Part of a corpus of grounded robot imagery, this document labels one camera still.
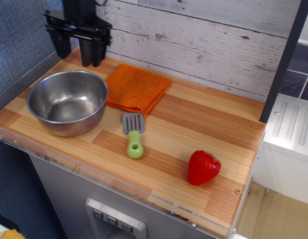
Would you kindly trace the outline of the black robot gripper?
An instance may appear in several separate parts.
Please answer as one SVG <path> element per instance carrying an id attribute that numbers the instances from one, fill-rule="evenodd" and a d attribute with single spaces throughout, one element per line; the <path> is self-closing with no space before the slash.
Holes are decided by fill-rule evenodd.
<path id="1" fill-rule="evenodd" d="M 45 10 L 46 29 L 61 59 L 71 52 L 70 37 L 92 41 L 92 63 L 100 65 L 110 44 L 112 25 L 96 14 L 94 0 L 64 0 L 62 10 Z"/>

